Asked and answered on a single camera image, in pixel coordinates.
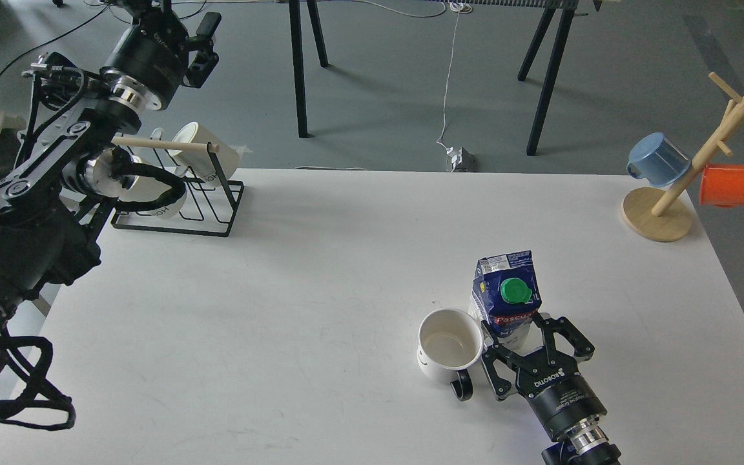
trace blue milk carton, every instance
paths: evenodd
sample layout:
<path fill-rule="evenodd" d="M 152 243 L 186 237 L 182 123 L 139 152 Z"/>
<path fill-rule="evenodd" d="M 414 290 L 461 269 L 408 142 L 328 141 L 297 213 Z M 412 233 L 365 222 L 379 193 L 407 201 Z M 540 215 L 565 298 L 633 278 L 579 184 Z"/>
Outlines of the blue milk carton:
<path fill-rule="evenodd" d="M 532 315 L 541 306 L 531 251 L 484 257 L 473 278 L 470 314 L 487 320 L 499 342 L 519 349 L 530 330 Z"/>

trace black wire rack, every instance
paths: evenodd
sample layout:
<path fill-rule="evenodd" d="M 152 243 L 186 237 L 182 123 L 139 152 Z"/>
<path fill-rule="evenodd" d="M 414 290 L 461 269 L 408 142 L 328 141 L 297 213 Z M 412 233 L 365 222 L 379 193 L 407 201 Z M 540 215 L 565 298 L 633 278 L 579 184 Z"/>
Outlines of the black wire rack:
<path fill-rule="evenodd" d="M 133 154 L 132 147 L 126 147 Z M 157 231 L 159 233 L 193 234 L 198 236 L 218 236 L 227 238 L 231 234 L 240 198 L 245 186 L 242 182 L 228 180 L 219 187 L 209 185 L 197 177 L 192 167 L 183 167 L 165 151 L 168 165 L 163 162 L 160 150 L 154 151 L 157 162 L 163 170 L 180 173 L 184 171 L 187 198 L 177 215 L 172 218 L 157 218 L 145 212 L 116 211 L 111 218 L 111 225 L 116 229 L 133 229 L 137 231 Z M 227 179 L 220 161 L 215 153 L 208 152 L 219 180 Z"/>

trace white cable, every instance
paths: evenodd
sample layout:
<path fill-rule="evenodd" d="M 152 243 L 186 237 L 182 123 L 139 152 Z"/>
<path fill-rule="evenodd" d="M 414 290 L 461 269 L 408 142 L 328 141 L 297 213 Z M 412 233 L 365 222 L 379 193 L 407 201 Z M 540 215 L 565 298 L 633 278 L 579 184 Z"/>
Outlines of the white cable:
<path fill-rule="evenodd" d="M 446 87 L 444 88 L 444 106 L 443 106 L 443 114 L 444 114 L 444 126 L 442 130 L 440 130 L 440 136 L 438 136 L 438 140 L 435 141 L 436 144 L 440 145 L 441 147 L 444 147 L 446 149 L 447 155 L 452 152 L 452 147 L 447 147 L 444 145 L 444 132 L 446 132 L 446 94 L 450 91 L 450 75 L 452 74 L 452 59 L 455 57 L 455 35 L 457 35 L 458 32 L 458 20 L 461 18 L 461 14 L 455 13 L 455 29 L 452 30 L 452 49 L 449 52 L 449 68 L 447 68 L 446 71 Z"/>
<path fill-rule="evenodd" d="M 461 13 L 462 15 L 473 12 L 473 8 L 469 3 L 449 2 L 449 9 L 452 12 Z"/>
<path fill-rule="evenodd" d="M 383 8 L 384 10 L 387 10 L 393 13 L 398 13 L 399 15 L 404 15 L 405 17 L 416 17 L 416 18 L 439 17 L 440 15 L 446 12 L 446 3 L 443 3 L 443 2 L 442 2 L 443 9 L 440 10 L 440 12 L 433 13 L 431 15 L 413 15 L 407 12 L 399 12 L 398 10 L 389 8 L 388 6 L 381 5 L 380 3 L 369 2 L 369 0 L 318 0 L 318 2 L 339 2 L 339 1 L 352 2 L 352 3 L 368 3 L 369 5 L 374 5 L 374 6 L 377 6 L 378 8 Z M 203 0 L 182 0 L 180 2 L 173 2 L 171 4 L 180 5 L 180 3 L 202 3 L 202 2 Z M 207 0 L 206 3 L 276 3 L 276 2 L 274 0 Z"/>
<path fill-rule="evenodd" d="M 368 171 L 366 168 L 295 167 L 293 170 Z"/>

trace black table leg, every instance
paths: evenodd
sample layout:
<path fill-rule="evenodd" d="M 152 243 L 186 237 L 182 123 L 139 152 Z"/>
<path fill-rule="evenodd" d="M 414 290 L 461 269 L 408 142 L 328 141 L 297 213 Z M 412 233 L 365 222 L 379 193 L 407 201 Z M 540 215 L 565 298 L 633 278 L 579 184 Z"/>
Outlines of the black table leg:
<path fill-rule="evenodd" d="M 292 30 L 292 66 L 294 68 L 294 99 L 298 104 L 298 137 L 308 138 L 306 126 L 306 85 L 304 85 L 304 46 L 300 30 L 300 3 L 289 2 L 289 23 Z"/>
<path fill-rule="evenodd" d="M 544 85 L 541 86 L 541 96 L 538 99 L 538 108 L 535 109 L 535 118 L 532 122 L 530 140 L 528 141 L 528 156 L 534 156 L 538 148 L 538 140 L 541 138 L 541 127 L 544 126 L 544 118 L 547 116 L 547 108 L 550 106 L 550 96 L 553 94 L 555 77 L 559 73 L 561 56 L 564 55 L 564 46 L 567 44 L 567 35 L 570 33 L 570 24 L 573 23 L 573 10 L 563 10 L 559 29 L 555 33 L 553 52 L 550 55 L 550 64 L 547 65 L 547 74 L 544 77 Z"/>
<path fill-rule="evenodd" d="M 318 59 L 321 68 L 329 66 L 329 60 L 326 56 L 326 46 L 323 43 L 323 30 L 320 26 L 320 15 L 318 14 L 318 0 L 306 0 L 309 8 L 309 18 L 312 20 L 312 31 L 315 33 L 315 45 L 318 47 Z"/>
<path fill-rule="evenodd" d="M 519 70 L 519 80 L 523 81 L 526 79 L 526 74 L 529 73 L 532 61 L 535 59 L 535 54 L 538 53 L 538 47 L 541 47 L 541 41 L 544 39 L 544 35 L 547 33 L 547 28 L 550 27 L 550 21 L 553 19 L 553 13 L 555 8 L 547 8 L 541 20 L 538 21 L 538 27 L 535 29 L 535 35 L 532 36 L 528 53 L 524 57 L 522 68 Z"/>

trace white table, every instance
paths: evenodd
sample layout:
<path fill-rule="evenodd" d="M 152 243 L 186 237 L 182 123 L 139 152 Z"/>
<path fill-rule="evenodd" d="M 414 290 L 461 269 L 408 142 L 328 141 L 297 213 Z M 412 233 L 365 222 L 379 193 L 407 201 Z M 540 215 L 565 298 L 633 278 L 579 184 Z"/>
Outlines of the white table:
<path fill-rule="evenodd" d="M 77 424 L 0 427 L 0 463 L 541 463 L 526 401 L 423 377 L 417 326 L 475 262 L 531 249 L 542 311 L 623 463 L 744 464 L 744 317 L 699 221 L 647 241 L 624 176 L 240 170 L 230 238 L 105 229 L 42 335 Z M 683 200 L 690 204 L 687 196 Z"/>

